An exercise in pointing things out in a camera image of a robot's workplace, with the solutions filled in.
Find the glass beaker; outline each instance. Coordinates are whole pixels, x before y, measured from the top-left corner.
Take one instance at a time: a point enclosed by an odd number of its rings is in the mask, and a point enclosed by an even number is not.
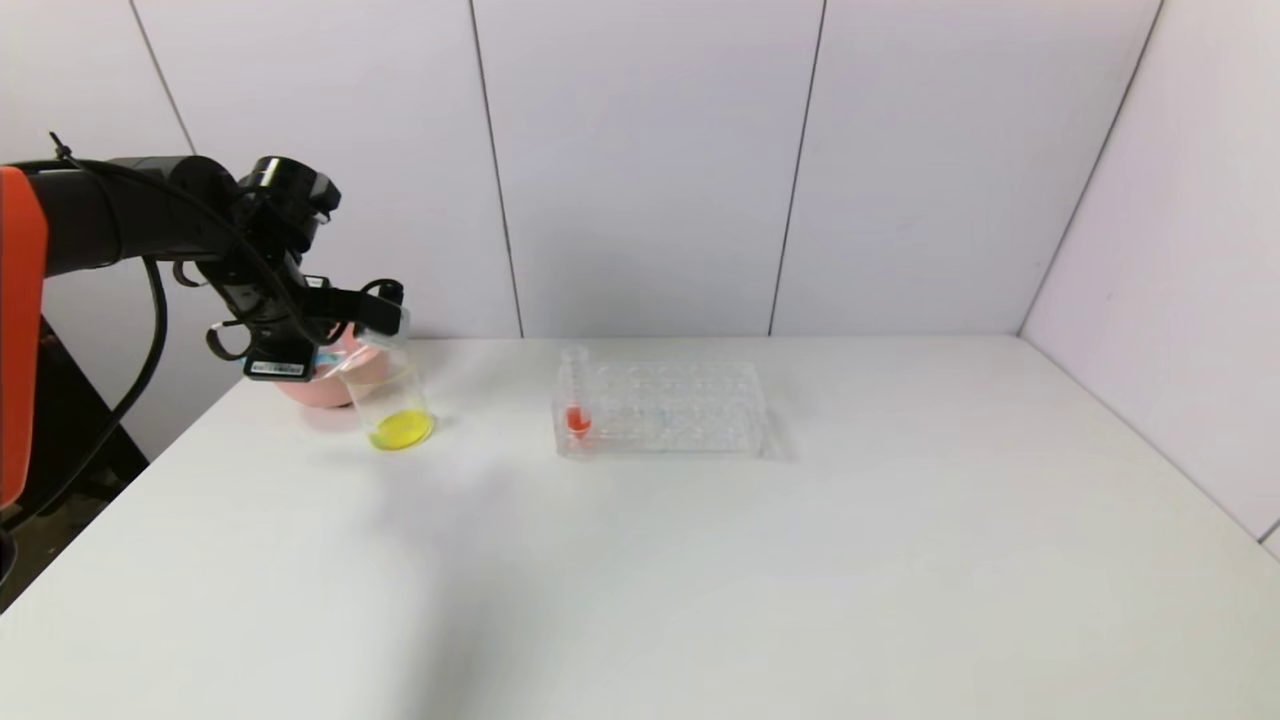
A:
[[[435,419],[426,409],[422,383],[408,351],[397,347],[365,352],[369,357],[339,375],[351,392],[369,442],[379,450],[403,450],[426,439]]]

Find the yellow liquid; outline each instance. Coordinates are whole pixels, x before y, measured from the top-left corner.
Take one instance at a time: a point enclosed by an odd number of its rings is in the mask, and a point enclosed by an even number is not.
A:
[[[421,410],[404,410],[378,423],[369,441],[378,450],[404,450],[426,439],[435,428],[435,419]]]

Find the red liquid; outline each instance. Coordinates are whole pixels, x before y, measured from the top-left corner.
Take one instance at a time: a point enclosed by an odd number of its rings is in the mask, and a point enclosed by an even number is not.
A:
[[[591,416],[584,413],[577,405],[572,405],[564,409],[564,425],[568,427],[568,432],[573,437],[582,439],[586,437],[586,432],[591,429]]]

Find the label sticker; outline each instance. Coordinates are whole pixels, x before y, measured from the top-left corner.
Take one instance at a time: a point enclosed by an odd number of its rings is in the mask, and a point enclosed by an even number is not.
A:
[[[306,365],[297,363],[268,363],[265,360],[256,360],[248,366],[250,373],[260,375],[301,375],[306,370]]]

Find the test tube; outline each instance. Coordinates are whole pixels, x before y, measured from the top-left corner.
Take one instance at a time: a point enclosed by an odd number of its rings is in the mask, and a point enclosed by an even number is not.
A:
[[[577,439],[591,429],[591,409],[586,396],[586,348],[581,345],[561,351],[561,372],[564,374],[564,427]]]

